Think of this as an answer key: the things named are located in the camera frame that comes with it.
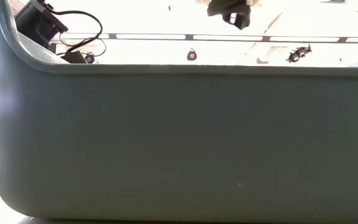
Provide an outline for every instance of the black device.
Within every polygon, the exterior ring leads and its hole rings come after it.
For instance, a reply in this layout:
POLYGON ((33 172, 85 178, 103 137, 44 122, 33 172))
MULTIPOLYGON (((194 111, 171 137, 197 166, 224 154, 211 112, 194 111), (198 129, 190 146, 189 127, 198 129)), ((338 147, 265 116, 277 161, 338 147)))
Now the black device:
POLYGON ((52 43, 52 44, 50 44, 49 45, 49 51, 51 51, 52 53, 56 53, 56 48, 57 48, 57 44, 54 44, 54 43, 52 43))
POLYGON ((92 53, 87 53, 85 56, 86 63, 94 63, 94 55, 92 53))
POLYGON ((15 20, 17 31, 49 49, 53 37, 68 28, 47 8, 53 9, 45 0, 31 0, 16 14, 15 20))
POLYGON ((187 60, 189 61, 197 60, 197 53, 194 49, 191 49, 187 54, 187 60))
POLYGON ((68 63, 87 63, 85 58, 82 56, 82 53, 79 51, 69 52, 61 56, 61 58, 66 60, 68 63))
POLYGON ((251 8, 246 0, 212 0, 208 16, 222 15, 224 22, 242 30, 250 24, 251 8))
POLYGON ((308 47, 297 47, 296 50, 290 53, 287 62, 298 62, 299 59, 306 56, 307 53, 311 52, 310 44, 308 47))

